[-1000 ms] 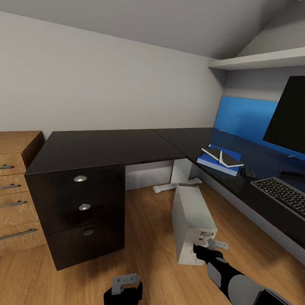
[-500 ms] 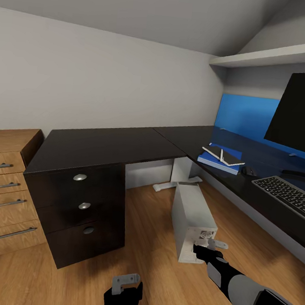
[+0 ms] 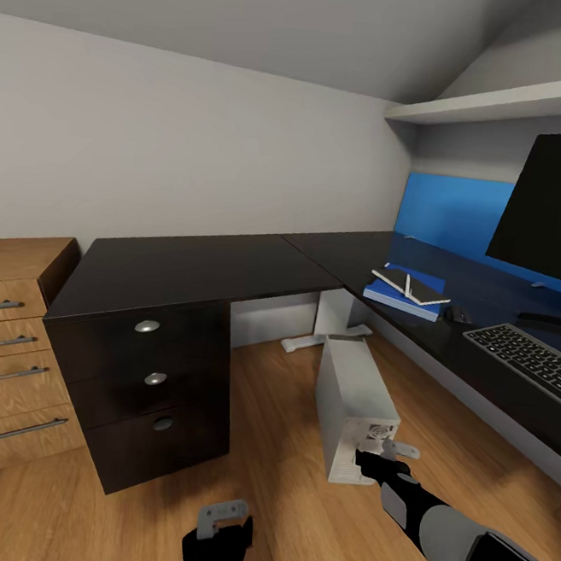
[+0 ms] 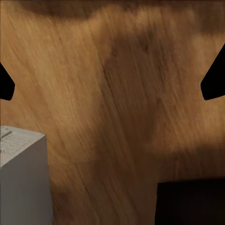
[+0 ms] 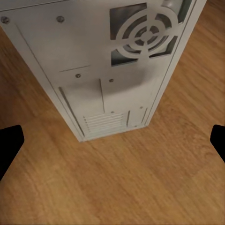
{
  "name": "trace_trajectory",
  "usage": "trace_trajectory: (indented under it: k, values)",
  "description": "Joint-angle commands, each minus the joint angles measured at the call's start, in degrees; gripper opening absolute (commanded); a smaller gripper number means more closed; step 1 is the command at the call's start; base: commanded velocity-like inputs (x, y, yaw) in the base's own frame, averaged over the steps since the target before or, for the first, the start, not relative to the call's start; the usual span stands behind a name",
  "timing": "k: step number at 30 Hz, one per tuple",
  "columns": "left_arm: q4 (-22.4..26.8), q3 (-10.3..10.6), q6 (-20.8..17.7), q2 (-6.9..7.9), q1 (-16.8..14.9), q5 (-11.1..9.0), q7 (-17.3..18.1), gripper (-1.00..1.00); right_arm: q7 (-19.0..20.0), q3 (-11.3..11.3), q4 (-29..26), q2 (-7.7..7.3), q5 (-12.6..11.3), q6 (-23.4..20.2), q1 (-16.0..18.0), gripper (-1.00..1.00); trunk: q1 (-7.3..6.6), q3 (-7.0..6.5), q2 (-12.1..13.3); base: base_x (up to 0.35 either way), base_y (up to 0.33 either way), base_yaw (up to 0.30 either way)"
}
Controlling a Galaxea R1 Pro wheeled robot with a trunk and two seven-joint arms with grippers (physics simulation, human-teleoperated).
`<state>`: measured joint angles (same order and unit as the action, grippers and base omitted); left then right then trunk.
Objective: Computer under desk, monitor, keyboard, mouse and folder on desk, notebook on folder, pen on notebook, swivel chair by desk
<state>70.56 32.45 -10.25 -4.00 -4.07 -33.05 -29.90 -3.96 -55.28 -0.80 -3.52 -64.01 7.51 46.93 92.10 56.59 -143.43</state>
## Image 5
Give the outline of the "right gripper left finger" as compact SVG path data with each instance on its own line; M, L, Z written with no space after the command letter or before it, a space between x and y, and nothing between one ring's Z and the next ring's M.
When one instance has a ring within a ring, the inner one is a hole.
M24 143L20 125L0 129L0 181Z

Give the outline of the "desktop computer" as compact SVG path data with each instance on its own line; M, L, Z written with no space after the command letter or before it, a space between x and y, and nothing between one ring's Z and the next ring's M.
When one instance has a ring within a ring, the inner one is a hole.
M0 0L0 26L79 142L149 125L207 0Z

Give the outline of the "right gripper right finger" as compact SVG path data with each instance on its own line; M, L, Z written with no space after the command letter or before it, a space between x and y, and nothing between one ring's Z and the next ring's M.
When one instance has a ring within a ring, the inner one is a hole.
M214 125L210 142L213 144L214 148L217 150L223 161L225 162L225 127L220 125Z

